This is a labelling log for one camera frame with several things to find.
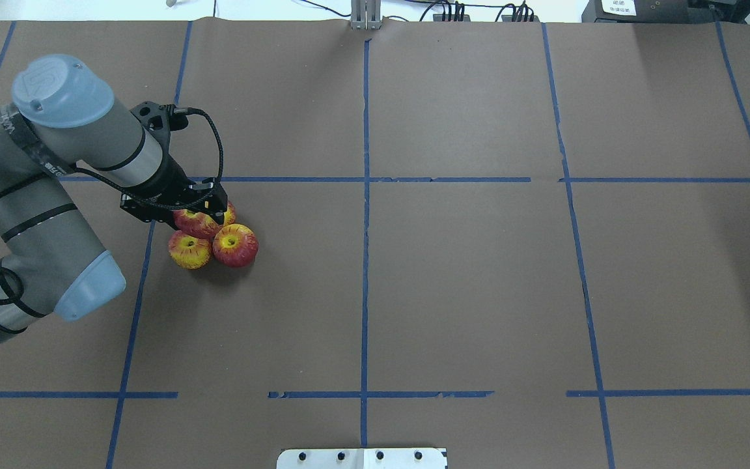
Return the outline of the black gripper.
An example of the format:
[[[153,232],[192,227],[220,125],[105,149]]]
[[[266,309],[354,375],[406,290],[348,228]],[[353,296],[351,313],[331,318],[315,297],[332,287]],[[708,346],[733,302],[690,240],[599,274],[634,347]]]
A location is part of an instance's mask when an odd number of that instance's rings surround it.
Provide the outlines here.
[[[179,206],[207,214],[217,222],[225,219],[227,193],[220,181],[214,177],[200,182],[188,178],[170,155],[152,178],[127,190],[134,196],[121,195],[120,208],[143,222],[166,223],[175,229],[173,211]]]

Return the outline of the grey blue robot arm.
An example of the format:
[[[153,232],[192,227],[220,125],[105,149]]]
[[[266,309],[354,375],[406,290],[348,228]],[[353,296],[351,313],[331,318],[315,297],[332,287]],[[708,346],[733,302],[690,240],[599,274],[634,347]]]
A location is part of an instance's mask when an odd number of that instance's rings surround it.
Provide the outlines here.
[[[203,110],[144,102],[128,109],[83,61],[39,57],[0,107],[0,344],[50,314],[79,320],[127,285],[61,178],[81,173],[121,193],[121,209],[173,224],[173,211],[223,221],[221,173],[192,181],[170,155],[171,133]]]

